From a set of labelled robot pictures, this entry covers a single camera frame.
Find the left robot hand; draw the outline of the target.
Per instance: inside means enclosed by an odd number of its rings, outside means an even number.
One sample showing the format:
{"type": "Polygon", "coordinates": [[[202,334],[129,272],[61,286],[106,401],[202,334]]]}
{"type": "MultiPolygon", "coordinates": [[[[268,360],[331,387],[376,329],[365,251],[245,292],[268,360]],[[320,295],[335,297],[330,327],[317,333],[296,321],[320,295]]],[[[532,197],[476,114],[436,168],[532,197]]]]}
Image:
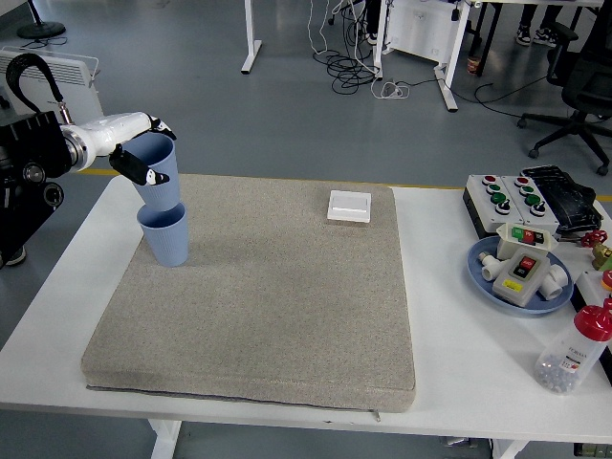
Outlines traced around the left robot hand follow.
{"type": "Polygon", "coordinates": [[[89,167],[97,157],[108,157],[110,165],[136,185],[159,186],[168,183],[168,173],[154,170],[123,147],[126,142],[147,132],[176,139],[166,123],[144,112],[119,114],[81,126],[66,127],[64,137],[66,140],[72,137],[76,150],[73,171],[89,167]]]}

